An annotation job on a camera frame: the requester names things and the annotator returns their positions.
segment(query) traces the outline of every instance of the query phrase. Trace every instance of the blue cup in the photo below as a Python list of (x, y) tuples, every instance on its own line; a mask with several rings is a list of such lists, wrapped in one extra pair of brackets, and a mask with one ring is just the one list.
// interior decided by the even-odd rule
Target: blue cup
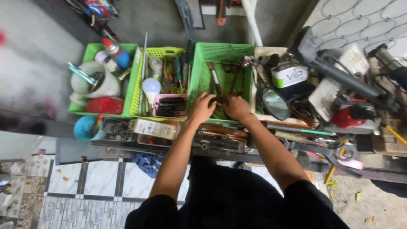
[(81, 117), (74, 126), (74, 135), (76, 139), (81, 141), (95, 141), (103, 139), (106, 135), (106, 133), (102, 131), (103, 127), (105, 126), (105, 120), (102, 121), (98, 132), (96, 135), (94, 135), (93, 127), (96, 125), (97, 121), (98, 117), (95, 115), (86, 115)]

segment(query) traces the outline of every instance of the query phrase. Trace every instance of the black shirt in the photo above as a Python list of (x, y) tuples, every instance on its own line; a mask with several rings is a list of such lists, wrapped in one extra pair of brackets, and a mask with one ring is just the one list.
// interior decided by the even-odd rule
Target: black shirt
[(284, 197), (247, 170), (202, 165), (190, 170), (180, 210), (169, 196), (145, 200), (126, 219), (132, 228), (348, 228), (311, 182), (288, 186)]

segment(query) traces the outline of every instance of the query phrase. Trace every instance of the blue spray can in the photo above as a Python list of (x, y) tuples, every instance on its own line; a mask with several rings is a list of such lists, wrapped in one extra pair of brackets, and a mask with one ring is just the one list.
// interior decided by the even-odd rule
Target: blue spray can
[(120, 47), (117, 41), (103, 38), (102, 42), (105, 44), (106, 53), (111, 56), (121, 68), (128, 69), (130, 67), (130, 56)]

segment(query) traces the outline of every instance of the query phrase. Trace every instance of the yellow handle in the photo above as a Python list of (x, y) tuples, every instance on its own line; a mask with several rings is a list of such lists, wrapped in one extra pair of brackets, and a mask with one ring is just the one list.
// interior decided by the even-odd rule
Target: yellow handle
[[(345, 140), (343, 145), (347, 145), (349, 143), (349, 140)], [(345, 149), (342, 148), (341, 151), (339, 151), (339, 156), (343, 156), (343, 154), (345, 153)], [(325, 184), (327, 185), (329, 183), (329, 181), (332, 178), (333, 172), (335, 172), (336, 166), (332, 165), (331, 168), (329, 169), (329, 172), (327, 173), (326, 177), (325, 177)]]
[(404, 140), (398, 133), (396, 133), (389, 125), (386, 126), (386, 129), (390, 131), (398, 140), (403, 142), (405, 145), (407, 145), (407, 141)]

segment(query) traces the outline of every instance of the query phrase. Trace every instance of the green plastic basket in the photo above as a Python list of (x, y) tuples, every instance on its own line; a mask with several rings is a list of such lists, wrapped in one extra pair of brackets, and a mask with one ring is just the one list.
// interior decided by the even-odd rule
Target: green plastic basket
[[(153, 54), (156, 57), (163, 59), (164, 56), (172, 57), (174, 55), (180, 56), (185, 49), (183, 48), (173, 48), (173, 47), (163, 47), (163, 48), (147, 48), (147, 55)], [(141, 60), (140, 60), (140, 68), (138, 69), (137, 74), (137, 81), (136, 86), (134, 88), (133, 99), (131, 100), (131, 107), (130, 107), (130, 116), (132, 117), (142, 117), (146, 119), (151, 119), (155, 121), (165, 121), (165, 120), (172, 120), (172, 121), (185, 121), (185, 119), (167, 119), (167, 118), (156, 118), (156, 117), (146, 117), (145, 110), (142, 109), (142, 113), (138, 115), (138, 108), (140, 105), (140, 92), (141, 92), (141, 73), (142, 73), (142, 66), (143, 66), (143, 51), (141, 52)], [(167, 58), (167, 71), (172, 71), (171, 61), (168, 61)]]
[[(225, 73), (222, 62), (240, 63), (242, 55), (254, 54), (254, 47), (248, 44), (223, 44), (198, 42), (195, 47), (194, 64), (191, 73), (190, 89), (188, 91), (188, 107), (197, 95), (209, 92), (212, 73), (206, 62), (214, 62), (220, 85), (226, 94), (231, 90), (234, 73)], [(235, 84), (235, 92), (241, 93), (244, 100), (250, 103), (252, 97), (252, 68), (240, 68)], [(219, 119), (209, 119), (206, 123), (222, 124), (238, 123), (226, 117), (223, 111), (214, 113)]]
[[(138, 49), (137, 44), (120, 44), (126, 53), (130, 56), (134, 56)], [(105, 47), (103, 44), (99, 43), (91, 43), (88, 44), (85, 51), (85, 56), (83, 57), (83, 63), (94, 61), (96, 53), (103, 50)], [(134, 58), (133, 66), (130, 73), (129, 85), (127, 87), (126, 97), (125, 97), (125, 104), (123, 107), (123, 112), (121, 114), (103, 114), (105, 117), (115, 117), (115, 118), (130, 118), (130, 106), (131, 106), (131, 99), (133, 98), (134, 93), (134, 86), (137, 80), (137, 73), (140, 65), (140, 57)], [(90, 100), (89, 98), (82, 97), (81, 100), (87, 101)], [(86, 107), (79, 106), (75, 103), (69, 105), (69, 113), (77, 114), (77, 115), (98, 115), (96, 113), (88, 113), (86, 112)]]

